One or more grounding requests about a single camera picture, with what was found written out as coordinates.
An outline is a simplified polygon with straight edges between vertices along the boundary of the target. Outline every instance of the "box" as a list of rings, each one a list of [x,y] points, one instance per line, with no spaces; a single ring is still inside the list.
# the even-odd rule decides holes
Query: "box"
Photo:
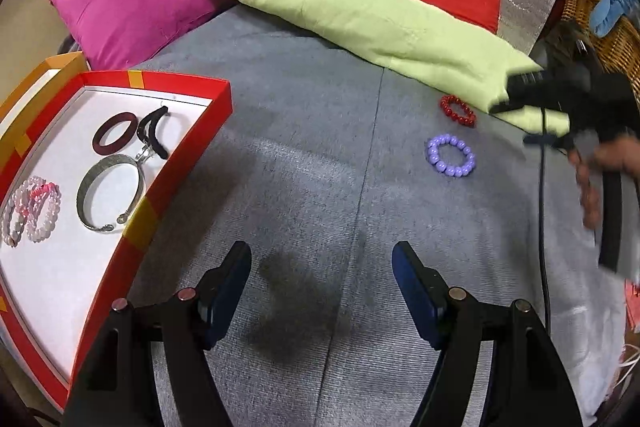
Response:
[[[92,138],[111,116],[142,119],[166,105],[156,134],[169,151],[143,164],[145,193],[126,225],[111,233],[85,228],[76,210],[78,186],[104,156]],[[0,243],[0,337],[59,409],[111,302],[127,295],[159,220],[180,182],[231,115],[227,81],[149,71],[87,71],[81,53],[41,63],[0,107],[0,199],[31,175],[60,187],[51,236],[17,247]],[[103,142],[122,134],[114,128]],[[120,153],[135,156],[137,138]],[[91,220],[115,223],[137,186],[136,170],[114,166],[85,201]]]

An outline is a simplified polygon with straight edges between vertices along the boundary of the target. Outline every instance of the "finger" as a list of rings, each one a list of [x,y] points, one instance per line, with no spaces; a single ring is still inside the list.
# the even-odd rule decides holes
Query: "finger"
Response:
[[[621,136],[600,144],[593,152],[595,164],[604,170],[625,171],[640,177],[640,142],[631,136]]]
[[[580,162],[582,161],[580,158],[580,153],[578,153],[577,149],[569,151],[566,157],[569,158],[569,163],[571,163],[571,165],[573,165],[574,167],[580,165]]]
[[[600,213],[597,211],[584,214],[584,219],[582,220],[582,223],[585,226],[585,228],[589,230],[595,230],[599,222],[600,222]]]
[[[578,165],[578,167],[575,169],[575,180],[581,186],[586,187],[589,185],[589,168],[584,163]]]
[[[600,195],[593,187],[588,187],[580,194],[580,204],[584,207],[585,213],[600,211]]]

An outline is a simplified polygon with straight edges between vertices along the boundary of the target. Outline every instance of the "gray fabric surface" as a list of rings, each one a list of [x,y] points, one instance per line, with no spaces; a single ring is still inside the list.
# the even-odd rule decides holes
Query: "gray fabric surface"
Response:
[[[529,299],[543,317],[539,151],[524,149],[518,129],[484,114],[463,128],[436,90],[243,6],[140,68],[231,82],[234,114],[164,215],[129,297],[166,299],[235,240],[251,245],[228,335],[207,353],[236,426],[409,425],[437,353],[393,278],[398,240],[449,285],[492,303]],[[425,161],[425,140],[444,132],[476,152],[469,177]],[[566,158],[549,153],[547,169],[552,338],[587,418],[622,349],[623,286],[597,268]],[[480,419],[490,348],[466,425]],[[161,349],[154,365],[166,425],[177,426]]]

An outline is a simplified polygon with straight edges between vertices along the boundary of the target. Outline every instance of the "white cable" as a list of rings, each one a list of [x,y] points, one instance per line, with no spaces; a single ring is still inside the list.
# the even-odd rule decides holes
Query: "white cable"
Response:
[[[634,367],[636,367],[636,363],[638,363],[638,360],[640,360],[640,347],[634,346],[633,344],[625,344],[623,347],[623,353],[624,351],[626,351],[627,347],[631,347],[632,349],[635,349],[636,352],[633,353],[628,359],[618,364],[618,367],[628,367],[628,369],[625,373],[625,376],[620,378],[616,382],[616,384],[613,386],[613,389],[615,389],[620,383],[626,380],[626,377],[628,377],[631,374],[631,371],[633,371]]]

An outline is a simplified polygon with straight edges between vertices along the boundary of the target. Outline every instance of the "dark red bangle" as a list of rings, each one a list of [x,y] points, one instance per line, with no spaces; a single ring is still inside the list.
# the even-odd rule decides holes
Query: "dark red bangle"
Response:
[[[465,116],[462,116],[453,111],[453,109],[449,106],[449,104],[451,103],[457,103],[465,112]],[[466,103],[464,103],[455,95],[446,94],[445,96],[443,96],[440,99],[440,107],[444,111],[444,114],[446,114],[451,120],[458,122],[461,125],[466,125],[467,127],[476,126],[476,114],[469,108],[468,105],[466,105]]]
[[[108,144],[108,145],[100,145],[100,140],[107,134],[107,131],[112,127],[116,126],[121,122],[129,121],[129,127],[125,130],[125,132],[118,138],[116,141]],[[138,127],[138,117],[132,112],[120,112],[115,116],[112,116],[109,120],[103,123],[99,129],[95,132],[93,146],[94,151],[97,152],[100,156],[108,156],[110,154],[115,154],[120,149],[123,149],[124,146],[129,143],[129,140],[133,138],[133,135],[136,133],[136,128]]]

